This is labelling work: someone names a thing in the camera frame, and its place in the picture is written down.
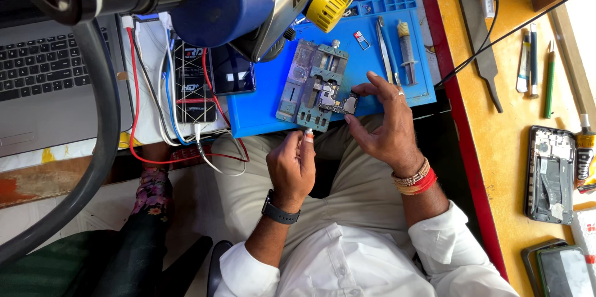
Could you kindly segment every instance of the laptop keyboard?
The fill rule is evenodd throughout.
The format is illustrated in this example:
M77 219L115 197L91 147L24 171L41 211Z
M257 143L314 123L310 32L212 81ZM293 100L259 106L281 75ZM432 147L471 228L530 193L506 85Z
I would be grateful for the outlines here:
M101 28L106 45L108 34ZM0 45L0 101L91 84L72 34Z

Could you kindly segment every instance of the pcb holder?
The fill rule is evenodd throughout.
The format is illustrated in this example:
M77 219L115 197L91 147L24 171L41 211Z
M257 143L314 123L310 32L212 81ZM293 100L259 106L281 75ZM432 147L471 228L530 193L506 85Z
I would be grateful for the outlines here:
M338 96L349 57L338 48L338 40L332 46L299 41L276 118L326 132L332 112L354 114L360 95Z

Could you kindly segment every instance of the shirt sleeve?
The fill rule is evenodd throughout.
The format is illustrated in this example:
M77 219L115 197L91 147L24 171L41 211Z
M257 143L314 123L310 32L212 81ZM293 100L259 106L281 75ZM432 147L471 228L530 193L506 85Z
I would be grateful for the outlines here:
M273 297L279 283L279 269L259 262L237 243L219 258L222 272L215 297Z
M489 261L454 202L436 217L419 221L408 234L437 295L518 296Z

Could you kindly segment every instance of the red wire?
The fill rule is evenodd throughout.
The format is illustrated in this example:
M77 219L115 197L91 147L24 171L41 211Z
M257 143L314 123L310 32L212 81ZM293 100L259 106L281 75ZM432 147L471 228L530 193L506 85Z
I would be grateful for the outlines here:
M205 81L207 82L209 89L213 92L213 87L211 87L211 81L209 80L209 75L207 74L207 65L206 65L205 57L207 57L207 49L203 48L203 58L202 58L203 73L205 73ZM215 104L218 106L218 110L219 110L220 114L222 115L222 117L224 117L223 119L225 120L228 127L232 128L232 125L229 123L228 118L226 118L225 114L223 113L224 111L222 111L222 107L219 105L217 97L213 96L213 100L215 101ZM242 160L242 159L239 159L239 158L233 157L233 156L213 154L213 153L205 154L205 155L207 155L207 156L226 156L226 157L232 157L232 158L240 160L242 162L250 162L249 153L248 153L248 151L246 151L246 147L244 147L244 142L242 142L242 139L240 139L240 138L238 139L238 142L240 142L240 145L242 146L242 149L244 150L244 156L246 156L246 160Z
M135 118L132 122L132 129L130 130L130 142L129 142L129 148L130 148L130 152L132 154L132 156L138 158L139 160L149 163L149 164L172 164L175 162L182 162L182 161L186 161L186 160L190 160L190 159L196 159L196 156L191 156L191 157L187 157L185 159L179 159L179 160L173 160L173 161L151 161L151 160L146 160L144 158L142 158L141 156L138 156L137 153L135 152L134 149L134 140L135 140L135 131L137 130L137 122L139 120L139 113L140 113L140 100L139 100L139 84L138 84L138 78L137 78L137 62L135 61L135 44L134 44L134 40L132 39L132 29L130 27L126 28L126 31L128 32L128 39L130 40L130 55L131 55L131 59L132 59L132 75L135 78L135 92L136 92L136 101L137 101L137 106L135 108ZM203 72L205 72L205 78L207 78L206 75L206 71L205 71L205 56L203 56ZM209 88L211 88L211 83L208 81L207 78L207 83L209 84ZM218 100L217 98L215 99L215 103L217 104L219 111L222 113L222 115L224 114L221 110L221 107L219 106ZM226 122L228 123L228 126L230 126L229 121L226 119L225 116L223 116L224 119L226 120ZM205 155L209 155L209 156L222 156L222 157L229 157L232 159L236 159L236 160L240 160L242 162L248 162L250 161L248 152L246 151L246 148L244 147L244 144L242 143L242 141L240 139L238 139L238 141L240 141L240 144L242 145L242 148L244 149L244 154L247 157L246 160L243 159L239 159L238 157L235 156L228 156L228 155L223 155L223 154L205 154Z

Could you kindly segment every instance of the syringe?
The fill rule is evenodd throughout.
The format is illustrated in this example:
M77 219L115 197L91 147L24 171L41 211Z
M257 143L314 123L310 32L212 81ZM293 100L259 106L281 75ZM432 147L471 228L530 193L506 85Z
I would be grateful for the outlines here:
M409 37L409 29L408 23L402 22L402 20L398 21L398 36L399 36L399 45L402 48L402 57L404 58L404 62L402 63L402 67L406 69L406 77L408 79L408 86L416 85L416 74L413 70L413 65L418 63L413 59L413 51L412 51L412 40Z

